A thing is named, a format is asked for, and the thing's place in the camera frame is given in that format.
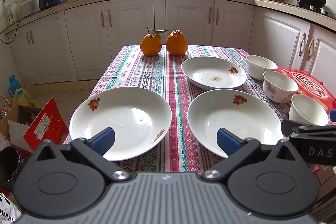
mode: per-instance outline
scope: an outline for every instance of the white cabinet door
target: white cabinet door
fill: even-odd
[[[105,2],[112,59],[125,45],[140,45],[154,29],[154,0],[110,0]]]
[[[242,48],[248,51],[254,6],[215,0],[212,46]]]
[[[43,83],[71,81],[65,59],[57,15],[49,15],[27,26]]]
[[[305,20],[255,7],[248,53],[266,57],[279,67],[300,69],[309,31]]]
[[[34,84],[42,84],[43,80],[33,51],[33,44],[29,38],[28,27],[23,26],[8,34],[9,41],[15,40],[10,44],[14,61],[19,72],[20,78],[30,78]]]
[[[189,45],[211,45],[215,0],[166,0],[167,36],[183,32]]]
[[[305,51],[304,70],[323,82],[324,86],[336,96],[336,34],[313,25],[309,39],[310,53]]]
[[[79,80],[99,79],[112,62],[105,2],[66,10],[65,18]]]

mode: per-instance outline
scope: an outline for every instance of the cabinet handle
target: cabinet handle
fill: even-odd
[[[31,30],[30,30],[30,40],[34,44],[33,35],[32,35],[32,31]]]
[[[314,44],[314,41],[315,41],[315,38],[313,37],[313,38],[311,39],[311,42],[310,42],[309,46],[308,46],[308,56],[307,56],[307,61],[310,60],[310,49],[311,49],[311,46]]]
[[[100,12],[100,14],[101,14],[101,18],[100,18],[101,25],[102,25],[103,28],[105,28],[105,24],[104,24],[104,12],[103,12],[103,10]]]
[[[209,8],[209,24],[211,24],[211,17],[212,17],[212,7]]]
[[[218,21],[219,21],[219,8],[217,8],[217,20],[216,20],[216,25],[218,25]]]
[[[26,32],[26,36],[27,36],[27,42],[30,45],[29,38],[28,38],[28,32]]]
[[[301,48],[302,48],[302,43],[303,43],[303,41],[304,41],[305,39],[306,39],[306,33],[303,34],[303,37],[302,37],[302,40],[301,40],[301,43],[300,43],[299,57],[301,57],[301,55],[302,55]]]
[[[112,27],[112,17],[111,17],[111,10],[109,9],[109,23],[110,27]]]

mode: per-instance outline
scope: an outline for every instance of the tablecloth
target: tablecloth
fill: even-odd
[[[169,102],[172,123],[165,138],[147,153],[117,164],[134,174],[148,172],[201,173],[222,160],[205,149],[196,140],[187,121],[187,111],[192,100],[204,90],[193,85],[184,76],[181,64],[195,56],[213,56],[229,60],[246,70],[247,52],[236,48],[190,45],[184,56],[172,56],[163,45],[156,56],[144,56],[140,46],[125,46],[113,60],[90,96],[104,90],[122,86],[138,86],[150,89]],[[270,101],[263,92],[263,83],[247,74],[246,82],[240,87],[267,103],[280,120],[288,118],[289,104]]]

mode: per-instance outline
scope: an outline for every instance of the bowl with pink floral pattern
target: bowl with pink floral pattern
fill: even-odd
[[[288,103],[299,86],[290,77],[273,70],[264,72],[263,90],[265,95],[276,103]]]

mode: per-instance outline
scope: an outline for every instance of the kitchen counter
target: kitchen counter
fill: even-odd
[[[101,2],[101,1],[107,1],[107,0],[74,0],[70,2],[66,2],[61,5],[57,5],[55,7],[49,8],[44,11],[37,12],[33,15],[30,15],[29,17],[21,20],[19,27],[26,25],[32,21],[35,21],[37,19],[40,19],[42,17],[54,14],[56,12],[64,11],[67,9],[71,9],[74,7],[87,5],[91,3]],[[315,23],[317,25],[320,25],[321,27],[330,30],[333,33],[336,33],[336,20],[330,17],[327,17],[325,15],[320,15],[308,10],[305,10],[303,8],[295,7],[292,5],[282,4],[274,1],[269,0],[229,0],[239,3],[245,3],[248,5],[254,5],[258,7],[268,8],[271,10],[276,10],[279,12],[283,12],[286,14],[293,15],[295,17],[302,18],[304,20],[308,20],[312,23]],[[17,26],[17,23],[11,25],[7,29],[5,29],[4,33],[7,34],[11,31],[13,31]]]

